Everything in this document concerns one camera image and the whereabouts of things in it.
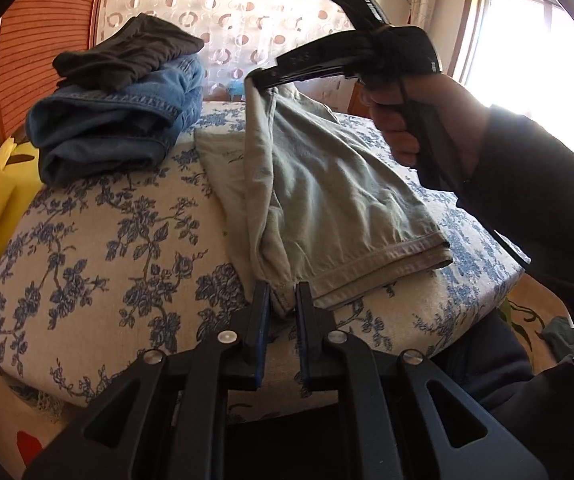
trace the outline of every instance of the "window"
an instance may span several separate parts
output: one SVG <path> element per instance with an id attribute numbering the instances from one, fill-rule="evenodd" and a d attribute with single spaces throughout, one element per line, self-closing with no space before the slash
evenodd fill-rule
<path id="1" fill-rule="evenodd" d="M 574 152 L 574 21 L 554 0 L 471 2 L 452 75 Z"/>

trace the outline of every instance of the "pikachu plush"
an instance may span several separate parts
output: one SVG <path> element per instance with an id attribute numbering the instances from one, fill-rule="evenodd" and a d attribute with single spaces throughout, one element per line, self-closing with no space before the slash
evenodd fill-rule
<path id="1" fill-rule="evenodd" d="M 9 137 L 0 146 L 0 258 L 20 218 L 42 188 L 38 149 Z"/>

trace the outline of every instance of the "black sleeve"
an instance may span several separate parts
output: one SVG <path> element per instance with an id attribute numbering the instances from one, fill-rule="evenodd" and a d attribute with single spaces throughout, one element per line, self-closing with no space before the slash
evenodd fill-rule
<path id="1" fill-rule="evenodd" d="M 534 121 L 493 107 L 464 206 L 518 245 L 574 318 L 574 153 Z"/>

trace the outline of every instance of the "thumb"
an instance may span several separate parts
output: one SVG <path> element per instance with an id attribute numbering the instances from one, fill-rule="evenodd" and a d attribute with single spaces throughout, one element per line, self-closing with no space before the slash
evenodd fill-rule
<path id="1" fill-rule="evenodd" d="M 416 75 L 403 77 L 402 81 L 411 101 L 438 105 L 444 98 L 444 77 L 442 74 Z M 403 102 L 398 82 L 379 88 L 365 88 L 365 97 L 379 105 L 399 105 Z"/>

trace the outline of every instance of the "human hand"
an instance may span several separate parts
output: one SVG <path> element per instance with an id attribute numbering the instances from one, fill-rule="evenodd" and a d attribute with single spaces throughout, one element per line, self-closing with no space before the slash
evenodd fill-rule
<path id="1" fill-rule="evenodd" d="M 403 81 L 411 101 L 436 108 L 442 126 L 456 146 L 463 173 L 470 177 L 480 158 L 489 108 L 447 75 L 408 76 Z M 403 166 L 413 167 L 420 145 L 406 130 L 404 117 L 387 108 L 387 105 L 403 101 L 398 83 L 379 89 L 364 89 L 362 99 L 369 106 L 369 114 L 390 146 L 394 159 Z"/>

